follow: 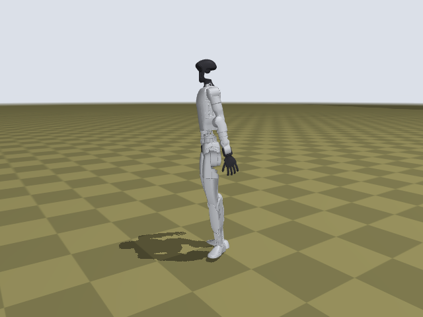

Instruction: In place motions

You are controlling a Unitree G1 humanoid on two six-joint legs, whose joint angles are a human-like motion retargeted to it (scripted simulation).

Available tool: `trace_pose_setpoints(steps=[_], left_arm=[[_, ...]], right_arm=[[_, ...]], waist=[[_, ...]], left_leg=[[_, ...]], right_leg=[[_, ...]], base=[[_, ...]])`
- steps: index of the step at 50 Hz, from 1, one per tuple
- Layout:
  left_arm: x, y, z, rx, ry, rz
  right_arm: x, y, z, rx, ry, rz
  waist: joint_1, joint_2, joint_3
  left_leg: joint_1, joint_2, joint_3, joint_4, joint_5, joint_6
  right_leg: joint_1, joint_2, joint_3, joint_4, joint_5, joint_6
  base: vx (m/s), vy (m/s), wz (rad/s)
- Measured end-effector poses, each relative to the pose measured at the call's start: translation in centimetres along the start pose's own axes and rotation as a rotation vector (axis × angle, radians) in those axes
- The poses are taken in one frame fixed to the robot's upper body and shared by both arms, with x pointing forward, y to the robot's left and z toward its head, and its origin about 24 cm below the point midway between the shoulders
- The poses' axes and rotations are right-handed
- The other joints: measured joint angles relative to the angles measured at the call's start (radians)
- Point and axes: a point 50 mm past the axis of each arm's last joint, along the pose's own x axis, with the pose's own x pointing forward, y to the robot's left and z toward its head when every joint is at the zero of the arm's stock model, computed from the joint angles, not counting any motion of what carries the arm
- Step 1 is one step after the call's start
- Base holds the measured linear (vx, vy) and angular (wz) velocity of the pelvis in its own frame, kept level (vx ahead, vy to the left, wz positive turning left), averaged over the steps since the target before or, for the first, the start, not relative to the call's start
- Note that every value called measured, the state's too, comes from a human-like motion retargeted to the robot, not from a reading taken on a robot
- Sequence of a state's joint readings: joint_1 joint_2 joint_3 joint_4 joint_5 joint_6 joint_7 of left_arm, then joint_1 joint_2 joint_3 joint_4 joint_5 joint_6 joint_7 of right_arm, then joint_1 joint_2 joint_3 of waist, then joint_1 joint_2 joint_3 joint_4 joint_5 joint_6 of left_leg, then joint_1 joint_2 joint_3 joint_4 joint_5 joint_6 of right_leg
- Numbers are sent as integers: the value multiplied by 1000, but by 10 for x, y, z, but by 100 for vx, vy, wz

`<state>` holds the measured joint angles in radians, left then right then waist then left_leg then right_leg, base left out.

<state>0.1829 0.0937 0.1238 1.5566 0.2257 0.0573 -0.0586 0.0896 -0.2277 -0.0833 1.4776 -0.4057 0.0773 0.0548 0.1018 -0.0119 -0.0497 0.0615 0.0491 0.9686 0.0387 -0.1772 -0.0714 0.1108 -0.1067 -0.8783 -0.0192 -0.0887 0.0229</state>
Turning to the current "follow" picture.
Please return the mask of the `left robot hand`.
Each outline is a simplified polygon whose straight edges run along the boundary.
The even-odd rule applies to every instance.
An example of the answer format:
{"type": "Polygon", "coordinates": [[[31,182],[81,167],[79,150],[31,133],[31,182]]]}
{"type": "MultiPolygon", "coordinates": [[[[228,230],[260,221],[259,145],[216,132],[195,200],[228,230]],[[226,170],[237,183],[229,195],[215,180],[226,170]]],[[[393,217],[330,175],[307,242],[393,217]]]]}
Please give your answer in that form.
{"type": "Polygon", "coordinates": [[[225,165],[226,165],[226,167],[227,167],[227,176],[229,175],[229,168],[230,168],[231,176],[232,176],[233,175],[233,171],[234,171],[234,174],[236,173],[235,167],[237,169],[237,172],[239,171],[239,168],[237,166],[237,162],[234,159],[234,157],[232,157],[233,152],[231,150],[231,153],[225,154],[225,151],[224,151],[223,148],[222,148],[222,152],[223,152],[223,156],[225,157],[223,168],[222,168],[222,172],[224,171],[224,168],[225,168],[225,165]],[[235,167],[234,167],[234,165],[235,165],[235,167]],[[233,167],[233,171],[232,171],[232,167],[233,167]]]}

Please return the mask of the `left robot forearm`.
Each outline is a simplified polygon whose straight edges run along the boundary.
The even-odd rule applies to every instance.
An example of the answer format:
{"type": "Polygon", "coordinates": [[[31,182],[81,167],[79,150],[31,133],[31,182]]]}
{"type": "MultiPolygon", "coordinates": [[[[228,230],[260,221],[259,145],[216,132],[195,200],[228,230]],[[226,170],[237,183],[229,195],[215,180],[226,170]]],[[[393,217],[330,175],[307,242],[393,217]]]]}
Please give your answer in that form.
{"type": "Polygon", "coordinates": [[[221,140],[219,143],[221,147],[224,149],[225,154],[231,153],[231,148],[229,145],[229,140],[227,136],[227,125],[222,117],[217,117],[215,119],[215,122],[218,126],[217,133],[219,136],[219,139],[221,140]]]}

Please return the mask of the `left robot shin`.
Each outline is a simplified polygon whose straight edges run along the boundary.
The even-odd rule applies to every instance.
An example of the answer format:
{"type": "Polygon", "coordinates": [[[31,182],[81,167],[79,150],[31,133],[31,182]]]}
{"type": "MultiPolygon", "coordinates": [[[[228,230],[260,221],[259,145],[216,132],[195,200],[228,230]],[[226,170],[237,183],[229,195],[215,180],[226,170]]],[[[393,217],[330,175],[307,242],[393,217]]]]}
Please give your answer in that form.
{"type": "Polygon", "coordinates": [[[218,198],[218,204],[216,209],[215,209],[215,205],[210,204],[209,214],[210,214],[211,228],[214,232],[215,245],[219,244],[219,246],[222,247],[223,246],[222,230],[223,230],[224,212],[223,212],[223,200],[220,197],[218,198]]]}

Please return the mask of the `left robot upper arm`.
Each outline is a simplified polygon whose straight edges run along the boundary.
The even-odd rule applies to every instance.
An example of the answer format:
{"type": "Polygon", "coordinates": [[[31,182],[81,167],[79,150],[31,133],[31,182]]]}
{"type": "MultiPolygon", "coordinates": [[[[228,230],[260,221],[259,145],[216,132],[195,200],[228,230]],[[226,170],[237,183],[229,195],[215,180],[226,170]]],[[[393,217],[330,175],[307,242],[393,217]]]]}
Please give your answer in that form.
{"type": "Polygon", "coordinates": [[[218,127],[215,119],[217,117],[222,117],[225,121],[225,117],[223,114],[223,107],[221,104],[221,93],[218,87],[212,87],[212,88],[207,88],[206,89],[206,95],[207,98],[210,100],[211,102],[211,106],[212,106],[212,110],[215,113],[215,118],[212,120],[212,125],[214,127],[218,127]]]}

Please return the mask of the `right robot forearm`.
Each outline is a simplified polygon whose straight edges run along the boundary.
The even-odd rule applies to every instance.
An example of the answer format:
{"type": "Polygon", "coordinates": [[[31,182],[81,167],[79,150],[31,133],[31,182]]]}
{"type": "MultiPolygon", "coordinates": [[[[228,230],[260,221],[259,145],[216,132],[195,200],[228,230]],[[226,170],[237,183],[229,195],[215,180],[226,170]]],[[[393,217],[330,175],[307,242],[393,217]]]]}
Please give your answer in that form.
{"type": "Polygon", "coordinates": [[[204,143],[204,137],[206,137],[206,136],[203,136],[203,134],[208,134],[208,130],[200,131],[200,133],[201,133],[200,143],[201,143],[201,145],[203,145],[203,143],[204,143]]]}

